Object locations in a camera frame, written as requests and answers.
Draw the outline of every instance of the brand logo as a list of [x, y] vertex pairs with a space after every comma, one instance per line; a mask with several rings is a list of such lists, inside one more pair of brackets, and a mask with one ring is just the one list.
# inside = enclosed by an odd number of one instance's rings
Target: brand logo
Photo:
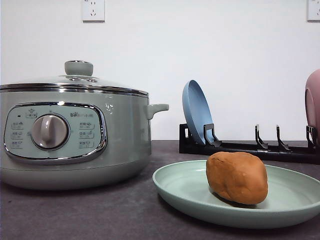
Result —
[[70, 117], [83, 117], [83, 118], [92, 118], [93, 114], [85, 114], [85, 113], [78, 113], [78, 112], [70, 112]]

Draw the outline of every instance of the glass lid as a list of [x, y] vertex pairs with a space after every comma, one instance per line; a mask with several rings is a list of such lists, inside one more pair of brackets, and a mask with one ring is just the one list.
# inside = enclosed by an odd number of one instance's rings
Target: glass lid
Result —
[[17, 82], [0, 86], [0, 90], [9, 89], [85, 89], [85, 90], [101, 90], [114, 91], [146, 95], [146, 91], [136, 90], [131, 87], [118, 84], [113, 81], [103, 80], [93, 77], [94, 66], [92, 63], [82, 60], [71, 60], [64, 63], [66, 75], [56, 77], [33, 78], [32, 82]]

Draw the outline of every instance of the control panel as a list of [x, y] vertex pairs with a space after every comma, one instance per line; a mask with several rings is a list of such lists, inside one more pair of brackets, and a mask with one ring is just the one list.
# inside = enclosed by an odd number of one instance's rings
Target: control panel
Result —
[[69, 163], [101, 150], [106, 143], [104, 115], [93, 105], [26, 103], [13, 107], [7, 116], [5, 148], [20, 160]]

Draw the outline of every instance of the pink bowl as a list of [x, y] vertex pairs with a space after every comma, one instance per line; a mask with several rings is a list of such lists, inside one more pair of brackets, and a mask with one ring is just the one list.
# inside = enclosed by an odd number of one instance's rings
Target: pink bowl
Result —
[[314, 71], [305, 84], [305, 112], [308, 125], [316, 128], [320, 137], [320, 69]]

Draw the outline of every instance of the pot handle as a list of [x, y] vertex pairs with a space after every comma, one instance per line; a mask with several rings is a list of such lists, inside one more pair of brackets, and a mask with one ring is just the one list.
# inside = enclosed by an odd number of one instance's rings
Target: pot handle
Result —
[[169, 104], [151, 104], [146, 106], [146, 118], [151, 120], [158, 112], [168, 111]]

